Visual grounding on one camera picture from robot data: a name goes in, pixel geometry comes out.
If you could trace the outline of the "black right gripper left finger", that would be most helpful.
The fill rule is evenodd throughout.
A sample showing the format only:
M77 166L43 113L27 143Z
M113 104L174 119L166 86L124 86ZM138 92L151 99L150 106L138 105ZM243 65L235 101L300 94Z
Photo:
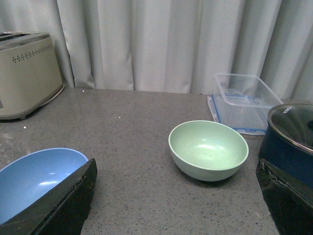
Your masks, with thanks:
M0 226L2 235L79 235L90 212L97 177L90 159L28 208Z

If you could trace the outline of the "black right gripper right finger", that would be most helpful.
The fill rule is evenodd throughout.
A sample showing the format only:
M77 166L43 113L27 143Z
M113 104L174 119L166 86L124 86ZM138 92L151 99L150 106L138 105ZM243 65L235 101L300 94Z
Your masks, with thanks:
M311 235L313 190L262 158L256 176L279 234Z

